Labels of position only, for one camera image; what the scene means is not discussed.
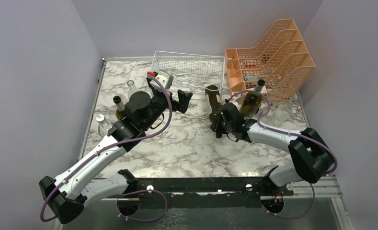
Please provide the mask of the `green Primitivo wine bottle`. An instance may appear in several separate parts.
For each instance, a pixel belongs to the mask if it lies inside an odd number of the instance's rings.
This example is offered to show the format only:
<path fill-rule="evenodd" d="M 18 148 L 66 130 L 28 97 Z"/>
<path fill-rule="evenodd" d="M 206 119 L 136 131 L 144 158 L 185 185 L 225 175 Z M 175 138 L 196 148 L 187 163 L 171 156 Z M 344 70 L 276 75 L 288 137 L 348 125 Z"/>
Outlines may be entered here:
<path fill-rule="evenodd" d="M 116 105 L 116 111 L 115 111 L 116 118 L 120 120 L 126 114 L 125 105 L 122 102 L 121 97 L 118 95 L 113 97 L 113 102 Z"/>

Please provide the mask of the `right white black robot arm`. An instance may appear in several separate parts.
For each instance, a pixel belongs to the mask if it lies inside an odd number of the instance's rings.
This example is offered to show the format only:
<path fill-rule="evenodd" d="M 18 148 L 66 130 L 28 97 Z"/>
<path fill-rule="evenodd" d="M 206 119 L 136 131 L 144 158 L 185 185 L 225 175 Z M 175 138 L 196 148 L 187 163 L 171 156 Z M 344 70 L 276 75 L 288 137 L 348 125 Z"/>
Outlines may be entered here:
<path fill-rule="evenodd" d="M 274 195 L 282 186 L 292 182 L 315 184 L 337 166 L 335 156 L 315 129 L 286 130 L 259 120 L 245 119 L 233 103 L 219 108 L 210 129 L 217 138 L 232 134 L 236 141 L 262 143 L 290 154 L 291 163 L 275 167 L 265 176 L 262 189 L 268 195 Z"/>

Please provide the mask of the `green wine bottle dark label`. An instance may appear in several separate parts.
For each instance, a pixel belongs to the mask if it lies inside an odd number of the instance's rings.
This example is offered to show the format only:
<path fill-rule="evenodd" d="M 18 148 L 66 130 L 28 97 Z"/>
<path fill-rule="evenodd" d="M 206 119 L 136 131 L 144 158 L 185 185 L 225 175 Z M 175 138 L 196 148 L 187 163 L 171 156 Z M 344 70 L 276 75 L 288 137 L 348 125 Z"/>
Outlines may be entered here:
<path fill-rule="evenodd" d="M 218 109 L 222 106 L 219 88 L 216 85 L 208 85 L 205 88 L 208 119 L 213 123 Z"/>

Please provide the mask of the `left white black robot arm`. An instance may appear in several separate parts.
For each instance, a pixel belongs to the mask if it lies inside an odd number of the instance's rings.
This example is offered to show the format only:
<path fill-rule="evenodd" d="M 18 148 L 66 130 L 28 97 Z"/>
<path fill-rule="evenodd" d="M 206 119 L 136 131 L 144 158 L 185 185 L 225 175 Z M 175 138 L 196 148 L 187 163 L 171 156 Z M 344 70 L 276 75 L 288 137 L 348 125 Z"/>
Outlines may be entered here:
<path fill-rule="evenodd" d="M 132 196 L 137 192 L 137 179 L 128 170 L 96 181 L 95 177 L 116 159 L 148 139 L 146 131 L 168 111 L 185 113 L 191 92 L 178 91 L 174 100 L 169 88 L 172 78 L 147 76 L 151 93 L 137 91 L 129 97 L 125 114 L 118 119 L 101 142 L 70 169 L 39 182 L 44 198 L 43 208 L 50 208 L 54 218 L 67 224 L 78 217 L 88 205 L 114 195 Z"/>

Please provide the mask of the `green wine bottle white label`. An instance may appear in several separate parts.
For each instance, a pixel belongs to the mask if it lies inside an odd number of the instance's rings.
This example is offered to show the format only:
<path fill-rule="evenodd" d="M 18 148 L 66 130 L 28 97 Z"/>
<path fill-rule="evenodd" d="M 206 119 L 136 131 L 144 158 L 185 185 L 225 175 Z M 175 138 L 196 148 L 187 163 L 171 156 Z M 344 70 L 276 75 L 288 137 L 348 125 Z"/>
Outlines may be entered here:
<path fill-rule="evenodd" d="M 264 85 L 265 81 L 259 79 L 255 87 L 262 87 Z M 255 90 L 253 90 L 252 92 L 248 92 L 240 107 L 239 112 L 245 117 L 252 117 L 258 112 L 261 101 L 262 96 L 259 94 L 259 92 L 256 92 Z"/>

